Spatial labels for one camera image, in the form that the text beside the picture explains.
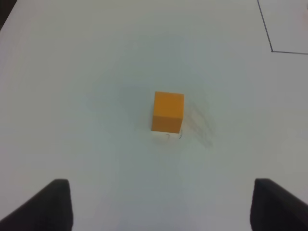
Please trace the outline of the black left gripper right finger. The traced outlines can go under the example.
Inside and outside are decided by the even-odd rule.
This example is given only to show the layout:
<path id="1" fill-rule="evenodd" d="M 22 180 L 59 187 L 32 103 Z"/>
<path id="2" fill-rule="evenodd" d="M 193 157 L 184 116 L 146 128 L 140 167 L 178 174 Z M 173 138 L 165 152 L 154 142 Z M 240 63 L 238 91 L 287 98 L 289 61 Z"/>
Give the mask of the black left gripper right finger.
<path id="1" fill-rule="evenodd" d="M 308 205 L 270 179 L 256 179 L 250 210 L 253 231 L 306 231 Z"/>

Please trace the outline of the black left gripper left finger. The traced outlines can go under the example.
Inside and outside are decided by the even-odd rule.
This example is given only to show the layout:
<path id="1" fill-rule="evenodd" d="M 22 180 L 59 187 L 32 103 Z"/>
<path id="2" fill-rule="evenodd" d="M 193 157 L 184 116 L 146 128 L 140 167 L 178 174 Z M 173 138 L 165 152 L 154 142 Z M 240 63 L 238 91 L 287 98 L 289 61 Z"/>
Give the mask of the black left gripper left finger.
<path id="1" fill-rule="evenodd" d="M 55 179 L 0 220 L 2 231 L 71 231 L 73 209 L 67 179 Z"/>

